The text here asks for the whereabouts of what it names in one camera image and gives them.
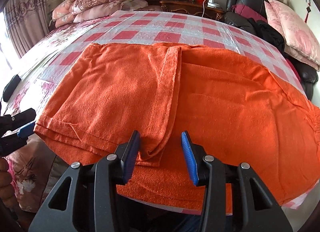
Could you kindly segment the person's left hand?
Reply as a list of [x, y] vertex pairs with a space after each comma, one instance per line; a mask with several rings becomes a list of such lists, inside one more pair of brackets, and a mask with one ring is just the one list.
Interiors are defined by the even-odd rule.
[[5, 158], [0, 162], [0, 197], [4, 205], [9, 209], [18, 206], [15, 190], [11, 184], [12, 176], [9, 173], [9, 164]]

